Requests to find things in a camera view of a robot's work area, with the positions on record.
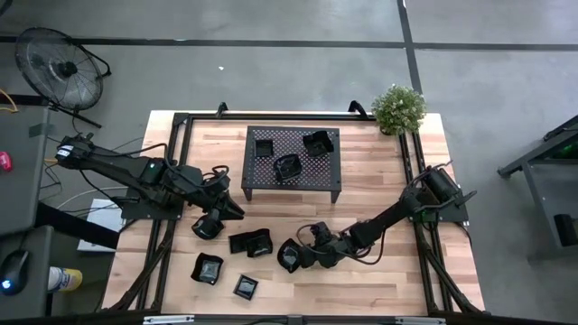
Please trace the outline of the black wavy square mini plate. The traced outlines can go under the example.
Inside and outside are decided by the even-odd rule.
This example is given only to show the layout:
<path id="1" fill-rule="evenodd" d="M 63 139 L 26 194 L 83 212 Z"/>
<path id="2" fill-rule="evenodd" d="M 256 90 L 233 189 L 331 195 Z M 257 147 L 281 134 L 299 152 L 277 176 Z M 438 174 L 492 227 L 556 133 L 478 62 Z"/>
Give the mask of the black wavy square mini plate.
<path id="1" fill-rule="evenodd" d="M 320 157 L 326 153 L 333 153 L 335 148 L 327 131 L 316 131 L 303 136 L 303 145 L 309 157 Z"/>
<path id="2" fill-rule="evenodd" d="M 219 279 L 223 263 L 224 260 L 219 256 L 199 253 L 191 273 L 191 279 L 199 283 L 214 285 Z"/>
<path id="3" fill-rule="evenodd" d="M 271 254 L 273 242 L 270 237 L 270 230 L 268 228 L 260 228 L 249 232 L 246 236 L 245 246 L 247 256 L 250 258 Z"/>

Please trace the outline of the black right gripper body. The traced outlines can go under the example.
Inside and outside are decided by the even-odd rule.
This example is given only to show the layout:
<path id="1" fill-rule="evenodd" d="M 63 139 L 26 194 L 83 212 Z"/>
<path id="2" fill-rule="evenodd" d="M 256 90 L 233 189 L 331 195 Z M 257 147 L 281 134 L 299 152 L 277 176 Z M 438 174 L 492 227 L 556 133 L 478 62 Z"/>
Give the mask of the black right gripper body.
<path id="1" fill-rule="evenodd" d="M 350 254 L 350 245 L 342 238 L 316 239 L 314 257 L 322 267 L 333 267 Z"/>

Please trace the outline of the white yellow spray can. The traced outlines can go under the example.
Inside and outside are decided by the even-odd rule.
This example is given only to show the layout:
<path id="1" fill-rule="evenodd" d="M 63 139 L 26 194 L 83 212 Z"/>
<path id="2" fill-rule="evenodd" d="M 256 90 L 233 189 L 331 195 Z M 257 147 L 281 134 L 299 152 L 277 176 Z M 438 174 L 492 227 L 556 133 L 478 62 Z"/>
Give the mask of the white yellow spray can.
<path id="1" fill-rule="evenodd" d="M 51 266 L 47 290 L 49 293 L 75 291 L 80 287 L 82 280 L 83 274 L 78 269 Z"/>

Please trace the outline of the black rounded mini plate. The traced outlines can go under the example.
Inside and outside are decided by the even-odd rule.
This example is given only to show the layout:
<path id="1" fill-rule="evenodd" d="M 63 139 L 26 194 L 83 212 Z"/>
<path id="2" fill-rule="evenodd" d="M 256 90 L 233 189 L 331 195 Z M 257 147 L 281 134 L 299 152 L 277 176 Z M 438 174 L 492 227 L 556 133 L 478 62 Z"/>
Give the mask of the black rounded mini plate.
<path id="1" fill-rule="evenodd" d="M 217 237 L 224 227 L 223 222 L 219 218 L 219 213 L 214 210 L 198 218 L 191 226 L 191 230 L 197 237 L 203 240 L 211 240 Z"/>
<path id="2" fill-rule="evenodd" d="M 298 177 L 303 170 L 299 155 L 296 153 L 279 157 L 273 163 L 275 179 L 280 182 L 290 181 Z"/>
<path id="3" fill-rule="evenodd" d="M 277 262 L 289 274 L 297 271 L 302 265 L 302 249 L 292 238 L 287 239 L 277 252 Z"/>

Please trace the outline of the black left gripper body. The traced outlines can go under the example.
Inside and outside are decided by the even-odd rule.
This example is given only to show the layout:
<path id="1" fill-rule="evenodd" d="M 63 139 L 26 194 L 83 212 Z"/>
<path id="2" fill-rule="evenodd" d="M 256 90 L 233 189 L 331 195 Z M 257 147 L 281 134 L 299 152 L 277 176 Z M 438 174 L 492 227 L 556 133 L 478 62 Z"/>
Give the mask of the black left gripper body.
<path id="1" fill-rule="evenodd" d="M 228 178 L 210 178 L 205 180 L 191 196 L 191 204 L 203 210 L 211 207 L 219 200 L 223 192 L 228 189 Z"/>

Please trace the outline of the black perforated metal rack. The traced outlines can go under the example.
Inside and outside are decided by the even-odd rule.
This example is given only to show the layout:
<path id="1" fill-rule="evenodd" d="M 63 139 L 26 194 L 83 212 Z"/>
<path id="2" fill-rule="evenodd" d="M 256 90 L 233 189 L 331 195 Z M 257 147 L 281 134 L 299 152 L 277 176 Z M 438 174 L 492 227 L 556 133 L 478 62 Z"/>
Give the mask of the black perforated metal rack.
<path id="1" fill-rule="evenodd" d="M 303 136 L 316 131 L 327 131 L 334 144 L 334 152 L 320 157 L 309 157 L 303 145 Z M 256 139 L 272 139 L 275 154 L 256 158 Z M 275 179 L 273 163 L 281 156 L 296 153 L 302 163 L 302 173 L 290 180 Z M 252 200 L 254 190 L 309 190 L 327 191 L 331 202 L 337 201 L 341 192 L 340 130 L 338 128 L 250 125 L 247 128 L 245 157 L 241 189 L 247 200 Z"/>

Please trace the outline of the white flat box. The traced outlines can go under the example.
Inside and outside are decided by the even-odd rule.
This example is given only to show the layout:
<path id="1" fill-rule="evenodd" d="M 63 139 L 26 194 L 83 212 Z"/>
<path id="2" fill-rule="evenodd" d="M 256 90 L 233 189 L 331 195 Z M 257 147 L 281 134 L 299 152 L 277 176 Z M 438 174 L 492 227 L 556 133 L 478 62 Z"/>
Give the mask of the white flat box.
<path id="1" fill-rule="evenodd" d="M 119 232 L 126 224 L 121 218 L 122 210 L 112 201 L 103 199 L 93 199 L 87 221 L 95 223 L 104 228 Z M 115 253 L 115 248 L 100 246 L 80 240 L 77 250 L 82 253 Z"/>

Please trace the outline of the grey metal cart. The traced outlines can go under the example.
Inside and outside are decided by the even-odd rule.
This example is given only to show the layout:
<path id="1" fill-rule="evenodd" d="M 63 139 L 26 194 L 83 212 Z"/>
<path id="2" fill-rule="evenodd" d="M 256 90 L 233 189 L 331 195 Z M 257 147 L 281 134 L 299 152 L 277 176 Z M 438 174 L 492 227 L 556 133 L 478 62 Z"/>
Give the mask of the grey metal cart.
<path id="1" fill-rule="evenodd" d="M 528 259 L 532 262 L 578 256 L 578 245 L 561 246 L 554 215 L 569 214 L 578 233 L 578 115 L 547 132 L 543 142 L 504 167 L 504 179 L 523 172 L 541 216 L 549 243 Z"/>

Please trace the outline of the silver aluminium bracket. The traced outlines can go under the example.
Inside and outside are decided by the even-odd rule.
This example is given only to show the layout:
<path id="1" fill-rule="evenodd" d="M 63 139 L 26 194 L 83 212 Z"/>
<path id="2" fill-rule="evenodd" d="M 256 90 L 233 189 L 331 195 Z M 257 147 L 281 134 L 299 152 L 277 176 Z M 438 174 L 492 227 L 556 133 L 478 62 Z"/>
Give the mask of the silver aluminium bracket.
<path id="1" fill-rule="evenodd" d="M 156 315 L 146 316 L 142 325 L 192 325 L 194 315 Z"/>
<path id="2" fill-rule="evenodd" d="M 396 325 L 446 325 L 443 318 L 430 317 L 396 317 Z"/>

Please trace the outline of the grey side desk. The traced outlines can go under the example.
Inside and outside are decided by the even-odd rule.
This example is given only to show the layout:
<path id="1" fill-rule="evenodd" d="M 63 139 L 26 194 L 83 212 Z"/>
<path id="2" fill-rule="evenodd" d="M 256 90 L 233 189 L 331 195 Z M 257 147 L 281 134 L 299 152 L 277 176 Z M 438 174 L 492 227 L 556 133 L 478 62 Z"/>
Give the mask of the grey side desk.
<path id="1" fill-rule="evenodd" d="M 0 112 L 0 152 L 8 153 L 13 163 L 9 172 L 0 168 L 0 264 L 19 248 L 29 253 L 22 291 L 0 293 L 0 321 L 45 315 L 53 230 L 36 227 L 35 221 L 48 124 L 45 108 Z"/>

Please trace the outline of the black computer mouse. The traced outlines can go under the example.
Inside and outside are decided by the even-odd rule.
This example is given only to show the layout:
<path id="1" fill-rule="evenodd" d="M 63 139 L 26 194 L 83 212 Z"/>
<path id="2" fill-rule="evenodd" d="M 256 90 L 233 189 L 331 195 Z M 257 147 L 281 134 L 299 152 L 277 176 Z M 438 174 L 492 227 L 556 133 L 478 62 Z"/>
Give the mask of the black computer mouse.
<path id="1" fill-rule="evenodd" d="M 0 264 L 0 293 L 12 296 L 20 293 L 27 284 L 30 252 L 14 250 Z"/>

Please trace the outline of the black metal table frame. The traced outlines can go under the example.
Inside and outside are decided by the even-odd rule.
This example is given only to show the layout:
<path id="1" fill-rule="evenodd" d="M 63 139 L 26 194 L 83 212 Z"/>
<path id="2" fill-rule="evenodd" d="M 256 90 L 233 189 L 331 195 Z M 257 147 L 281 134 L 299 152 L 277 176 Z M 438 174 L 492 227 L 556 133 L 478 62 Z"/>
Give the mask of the black metal table frame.
<path id="1" fill-rule="evenodd" d="M 257 190 L 247 200 L 240 187 L 247 128 L 250 125 L 338 128 L 342 190 L 332 203 L 327 192 Z M 200 215 L 186 207 L 176 225 L 161 311 L 164 314 L 316 316 L 423 316 L 426 313 L 415 231 L 408 221 L 390 228 L 365 264 L 351 259 L 330 269 L 314 265 L 289 274 L 275 254 L 249 258 L 231 254 L 231 235 L 268 228 L 275 246 L 304 231 L 309 223 L 323 221 L 333 230 L 375 217 L 394 204 L 406 185 L 402 155 L 422 155 L 429 165 L 450 160 L 443 122 L 426 115 L 420 127 L 420 144 L 401 144 L 382 135 L 377 126 L 351 113 L 228 112 L 221 119 L 193 124 L 190 164 L 230 168 L 231 195 L 246 212 L 240 221 L 227 222 L 213 240 L 191 231 Z M 191 279 L 199 253 L 224 260 L 214 285 Z M 258 281 L 251 301 L 233 291 L 240 275 Z"/>

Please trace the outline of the black metal beam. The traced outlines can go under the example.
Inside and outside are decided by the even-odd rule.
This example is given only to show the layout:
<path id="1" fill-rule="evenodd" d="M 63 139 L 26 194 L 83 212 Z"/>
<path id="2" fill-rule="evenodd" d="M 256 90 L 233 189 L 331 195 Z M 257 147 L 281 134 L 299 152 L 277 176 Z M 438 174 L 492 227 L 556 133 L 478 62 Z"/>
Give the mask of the black metal beam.
<path id="1" fill-rule="evenodd" d="M 112 249 L 117 248 L 119 239 L 119 234 L 114 230 L 72 216 L 41 202 L 37 204 L 34 225 L 36 227 L 51 226 L 63 235 Z"/>

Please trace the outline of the black floor fan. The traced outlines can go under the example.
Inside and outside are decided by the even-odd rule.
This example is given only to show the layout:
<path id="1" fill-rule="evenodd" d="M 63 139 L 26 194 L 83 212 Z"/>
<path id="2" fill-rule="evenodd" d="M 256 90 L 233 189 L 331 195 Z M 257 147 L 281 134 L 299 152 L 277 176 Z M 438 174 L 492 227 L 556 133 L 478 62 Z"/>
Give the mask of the black floor fan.
<path id="1" fill-rule="evenodd" d="M 15 39 L 15 63 L 26 83 L 49 109 L 86 124 L 101 124 L 81 115 L 104 92 L 110 65 L 71 36 L 51 28 L 31 27 Z"/>

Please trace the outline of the green potted plant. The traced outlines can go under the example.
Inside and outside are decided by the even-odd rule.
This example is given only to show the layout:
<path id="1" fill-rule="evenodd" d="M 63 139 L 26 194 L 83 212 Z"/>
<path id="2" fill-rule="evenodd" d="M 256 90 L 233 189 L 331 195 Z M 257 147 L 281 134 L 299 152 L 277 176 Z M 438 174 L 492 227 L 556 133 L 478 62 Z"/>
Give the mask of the green potted plant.
<path id="1" fill-rule="evenodd" d="M 373 100 L 371 112 L 384 135 L 414 133 L 425 117 L 426 101 L 413 88 L 393 84 Z"/>

